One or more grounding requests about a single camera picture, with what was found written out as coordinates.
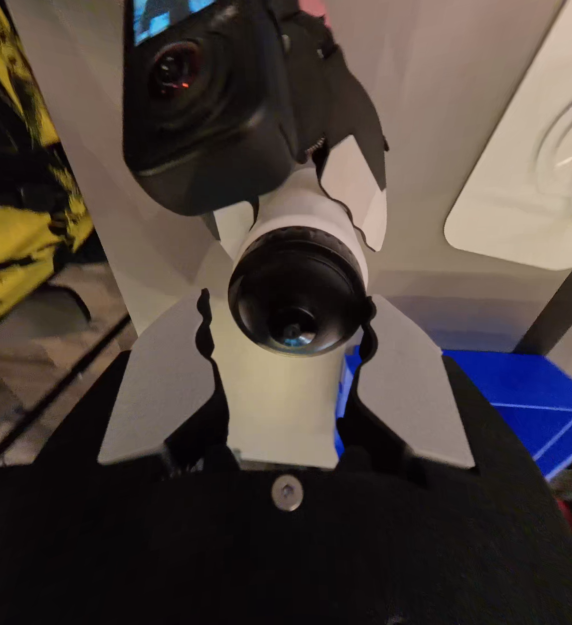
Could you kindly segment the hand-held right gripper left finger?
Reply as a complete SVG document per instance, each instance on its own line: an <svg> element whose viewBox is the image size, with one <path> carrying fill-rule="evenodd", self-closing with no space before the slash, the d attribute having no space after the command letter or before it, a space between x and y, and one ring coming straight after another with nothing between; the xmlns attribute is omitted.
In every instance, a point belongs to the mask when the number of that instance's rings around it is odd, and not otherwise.
<svg viewBox="0 0 572 625"><path fill-rule="evenodd" d="M134 344L98 455L100 465L167 453L192 467L226 445L229 411L213 359L208 289L182 298Z"/></svg>

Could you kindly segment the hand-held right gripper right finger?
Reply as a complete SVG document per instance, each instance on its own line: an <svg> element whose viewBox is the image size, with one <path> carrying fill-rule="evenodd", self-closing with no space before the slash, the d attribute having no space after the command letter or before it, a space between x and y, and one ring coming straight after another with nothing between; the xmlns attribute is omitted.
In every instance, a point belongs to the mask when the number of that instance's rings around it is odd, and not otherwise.
<svg viewBox="0 0 572 625"><path fill-rule="evenodd" d="M360 364L339 418L344 451L364 449L379 473L420 460L475 468L440 348L378 295L368 299L362 329Z"/></svg>

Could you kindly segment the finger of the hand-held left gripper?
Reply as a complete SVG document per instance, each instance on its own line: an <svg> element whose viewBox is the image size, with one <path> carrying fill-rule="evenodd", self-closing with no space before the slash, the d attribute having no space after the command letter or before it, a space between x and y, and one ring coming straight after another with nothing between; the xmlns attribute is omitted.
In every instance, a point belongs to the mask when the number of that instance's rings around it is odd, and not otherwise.
<svg viewBox="0 0 572 625"><path fill-rule="evenodd" d="M346 207L366 246L381 251L387 230L387 191L377 183L352 134L329 150L319 183L330 199Z"/></svg>
<svg viewBox="0 0 572 625"><path fill-rule="evenodd" d="M243 251L243 244L257 220L258 200L242 201L212 213L215 238L232 261Z"/></svg>

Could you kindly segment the black bottle lid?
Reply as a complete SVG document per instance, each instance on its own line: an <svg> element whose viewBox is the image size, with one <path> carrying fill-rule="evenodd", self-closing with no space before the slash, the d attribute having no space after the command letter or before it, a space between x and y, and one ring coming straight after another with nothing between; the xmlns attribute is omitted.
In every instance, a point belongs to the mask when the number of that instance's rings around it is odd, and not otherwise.
<svg viewBox="0 0 572 625"><path fill-rule="evenodd" d="M368 311L353 252L339 238L306 226L271 230L244 250L230 278L228 306L253 343L296 357L343 345Z"/></svg>

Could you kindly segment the blue plastic bin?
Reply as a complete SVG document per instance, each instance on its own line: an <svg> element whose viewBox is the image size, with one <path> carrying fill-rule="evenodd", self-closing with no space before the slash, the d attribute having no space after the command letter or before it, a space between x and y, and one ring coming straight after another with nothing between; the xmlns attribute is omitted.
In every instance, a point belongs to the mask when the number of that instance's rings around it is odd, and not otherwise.
<svg viewBox="0 0 572 625"><path fill-rule="evenodd" d="M571 378L539 355L468 351L448 355L511 427L548 482L572 463ZM336 419L344 414L359 364L357 347L355 355L345 357Z"/></svg>

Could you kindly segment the person's left hand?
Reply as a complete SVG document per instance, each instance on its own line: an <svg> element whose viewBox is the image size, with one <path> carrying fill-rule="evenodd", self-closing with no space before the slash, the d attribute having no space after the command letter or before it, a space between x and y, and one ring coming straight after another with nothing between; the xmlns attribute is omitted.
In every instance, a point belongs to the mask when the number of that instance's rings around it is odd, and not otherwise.
<svg viewBox="0 0 572 625"><path fill-rule="evenodd" d="M327 27L331 27L329 13L325 1L301 0L298 1L298 5L302 11L321 19L324 25L326 25Z"/></svg>

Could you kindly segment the black yellow printed shirt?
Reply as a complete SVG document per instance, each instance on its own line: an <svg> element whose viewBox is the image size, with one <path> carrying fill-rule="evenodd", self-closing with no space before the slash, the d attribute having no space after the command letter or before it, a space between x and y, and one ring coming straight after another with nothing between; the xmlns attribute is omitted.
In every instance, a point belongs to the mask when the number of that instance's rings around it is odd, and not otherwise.
<svg viewBox="0 0 572 625"><path fill-rule="evenodd" d="M46 284L94 224L0 1L0 322Z"/></svg>

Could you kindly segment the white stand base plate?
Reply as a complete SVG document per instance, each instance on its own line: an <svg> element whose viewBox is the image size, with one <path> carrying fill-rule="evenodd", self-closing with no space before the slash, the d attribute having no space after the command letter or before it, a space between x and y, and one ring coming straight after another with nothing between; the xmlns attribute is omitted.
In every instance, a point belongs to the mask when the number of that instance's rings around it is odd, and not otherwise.
<svg viewBox="0 0 572 625"><path fill-rule="evenodd" d="M533 174L543 133L571 100L572 1L565 1L446 219L451 246L572 269L572 221L537 191Z"/></svg>

